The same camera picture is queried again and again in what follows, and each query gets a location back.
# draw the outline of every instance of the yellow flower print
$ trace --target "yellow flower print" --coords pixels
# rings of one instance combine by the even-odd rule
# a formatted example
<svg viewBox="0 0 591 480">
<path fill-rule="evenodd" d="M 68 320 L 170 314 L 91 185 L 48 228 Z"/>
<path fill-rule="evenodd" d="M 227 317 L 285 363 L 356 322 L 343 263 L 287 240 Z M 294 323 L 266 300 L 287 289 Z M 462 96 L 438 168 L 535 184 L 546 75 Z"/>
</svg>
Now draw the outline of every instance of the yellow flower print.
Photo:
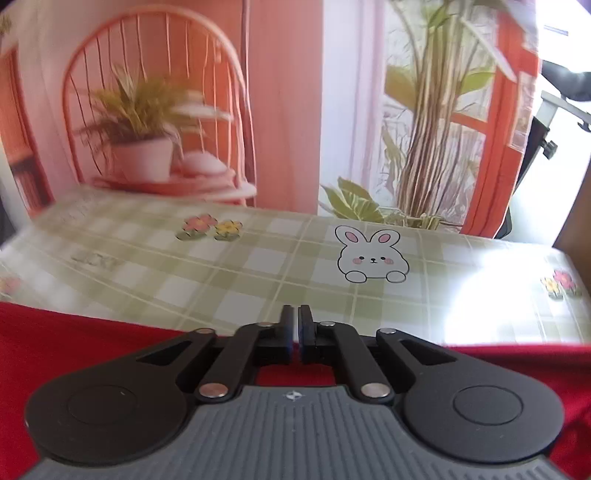
<svg viewBox="0 0 591 480">
<path fill-rule="evenodd" d="M 216 233 L 218 235 L 237 235 L 240 233 L 242 224 L 234 222 L 233 220 L 226 220 L 225 222 L 216 225 Z"/>
</svg>

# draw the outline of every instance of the table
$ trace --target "table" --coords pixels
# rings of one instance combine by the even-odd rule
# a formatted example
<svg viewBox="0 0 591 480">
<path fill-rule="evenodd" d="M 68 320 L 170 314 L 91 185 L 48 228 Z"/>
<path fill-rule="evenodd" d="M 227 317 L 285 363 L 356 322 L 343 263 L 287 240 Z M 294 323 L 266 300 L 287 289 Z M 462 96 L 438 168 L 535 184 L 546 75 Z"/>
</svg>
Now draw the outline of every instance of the table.
<svg viewBox="0 0 591 480">
<path fill-rule="evenodd" d="M 364 335 L 395 327 L 450 345 L 591 340 L 591 300 L 555 249 L 392 227 L 405 280 L 352 283 L 337 263 L 340 225 L 367 239 L 388 228 L 85 186 L 3 246 L 0 291 L 57 312 L 220 334 L 306 303 L 317 321 L 351 323 Z M 382 256 L 404 270 L 386 248 L 392 255 Z M 572 277 L 579 296 L 562 286 L 561 298 L 550 296 L 541 280 L 555 271 Z"/>
</svg>

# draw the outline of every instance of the pink flower print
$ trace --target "pink flower print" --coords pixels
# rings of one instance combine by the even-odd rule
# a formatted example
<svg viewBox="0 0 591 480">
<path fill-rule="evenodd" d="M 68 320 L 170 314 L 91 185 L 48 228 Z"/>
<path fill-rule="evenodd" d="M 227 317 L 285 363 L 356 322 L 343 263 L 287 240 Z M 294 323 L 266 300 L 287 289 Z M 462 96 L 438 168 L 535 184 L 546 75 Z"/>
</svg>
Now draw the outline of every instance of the pink flower print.
<svg viewBox="0 0 591 480">
<path fill-rule="evenodd" d="M 187 218 L 183 230 L 186 232 L 190 232 L 191 230 L 196 232 L 207 232 L 212 225 L 217 225 L 217 220 L 208 213 L 205 213 L 198 217 Z"/>
</svg>

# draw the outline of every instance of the red cloth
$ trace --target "red cloth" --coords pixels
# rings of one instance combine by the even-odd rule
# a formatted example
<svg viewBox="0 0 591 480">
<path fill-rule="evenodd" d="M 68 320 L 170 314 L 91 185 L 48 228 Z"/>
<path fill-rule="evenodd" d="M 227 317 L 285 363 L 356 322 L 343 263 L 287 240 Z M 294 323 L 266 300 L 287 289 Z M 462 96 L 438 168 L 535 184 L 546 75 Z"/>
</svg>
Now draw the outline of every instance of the red cloth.
<svg viewBox="0 0 591 480">
<path fill-rule="evenodd" d="M 0 303 L 0 479 L 18 478 L 38 456 L 23 422 L 27 398 L 48 380 L 179 335 Z M 546 383 L 561 397 L 566 423 L 551 459 L 575 480 L 591 475 L 591 347 L 484 346 L 458 351 Z M 319 365 L 261 369 L 261 385 L 326 385 Z"/>
</svg>

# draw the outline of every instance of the gray rubber base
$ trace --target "gray rubber base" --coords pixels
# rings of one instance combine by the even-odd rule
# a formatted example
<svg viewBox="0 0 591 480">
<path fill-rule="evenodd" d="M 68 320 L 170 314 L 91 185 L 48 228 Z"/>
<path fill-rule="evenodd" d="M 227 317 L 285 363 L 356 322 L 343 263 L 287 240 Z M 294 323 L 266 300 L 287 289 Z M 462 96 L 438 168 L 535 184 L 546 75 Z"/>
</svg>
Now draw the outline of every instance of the gray rubber base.
<svg viewBox="0 0 591 480">
<path fill-rule="evenodd" d="M 42 460 L 26 480 L 557 480 L 543 458 L 485 468 L 422 447 L 384 406 L 344 387 L 245 387 L 197 409 L 161 450 L 124 465 L 81 468 Z"/>
</svg>

